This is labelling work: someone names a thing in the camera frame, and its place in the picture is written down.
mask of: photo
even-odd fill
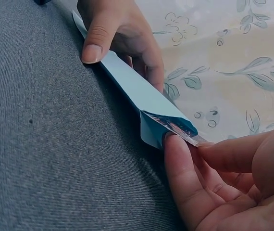
[[[192,131],[190,128],[191,123],[183,118],[157,115],[150,112],[142,111],[148,117],[161,124],[168,130],[174,132],[175,134],[182,137],[184,140],[188,141],[193,139],[197,142],[205,142],[206,140],[199,136],[196,132]]]

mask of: flower pattern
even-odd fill
[[[189,18],[185,16],[177,16],[171,12],[165,16],[166,24],[165,30],[154,32],[153,34],[172,34],[171,40],[174,46],[179,46],[182,42],[186,41],[189,35],[196,35],[198,29],[189,24]]]

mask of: finger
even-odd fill
[[[270,132],[229,139],[209,147],[200,147],[199,153],[214,169],[222,172],[251,173],[253,157]]]
[[[219,172],[219,175],[224,182],[237,188],[242,193],[248,193],[254,185],[251,173]]]
[[[142,59],[147,66],[146,77],[148,82],[162,93],[164,84],[164,64],[161,50],[154,37],[152,39],[152,45],[149,50],[145,50],[142,54]]]
[[[169,135],[164,147],[166,173],[175,203],[183,221],[194,230],[224,200],[203,188],[182,138]]]
[[[218,172],[211,168],[198,154],[196,147],[189,147],[192,160],[201,173],[203,180],[209,190],[219,195],[226,202],[238,198],[242,193],[238,189],[226,184]]]
[[[146,76],[146,65],[140,57],[132,58],[133,68],[134,70],[140,74],[142,77]]]
[[[142,44],[137,47],[140,51],[141,59],[147,66],[146,79],[161,93],[164,83],[164,63],[162,61],[161,49],[156,42],[149,24],[144,18],[142,27],[136,27],[136,31],[140,31],[139,35],[134,38],[133,44]]]
[[[93,18],[86,37],[82,62],[97,63],[109,51],[113,37],[120,25],[120,17],[110,11],[97,12]]]
[[[117,53],[117,55],[120,59],[122,59],[123,62],[133,68],[132,58],[130,56],[123,53]]]

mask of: fingernail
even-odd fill
[[[103,49],[98,45],[87,45],[83,51],[82,62],[94,64],[101,60]]]
[[[211,146],[213,146],[215,143],[213,143],[213,142],[203,142],[203,143],[199,143],[198,144],[198,147],[204,147],[204,148],[206,148],[206,147],[211,147]]]
[[[171,131],[166,132],[164,141],[165,141],[169,136],[172,136],[172,135],[174,135],[173,132],[171,132]]]
[[[165,135],[162,136],[162,148],[163,148],[163,149],[165,148],[165,141],[166,141],[166,139],[167,139],[169,136],[172,136],[172,135],[174,135],[174,133],[171,132],[171,131],[168,131],[168,132],[165,133]]]

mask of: knuckle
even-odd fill
[[[102,26],[95,26],[91,29],[90,33],[91,39],[97,41],[104,41],[110,36],[110,33]]]

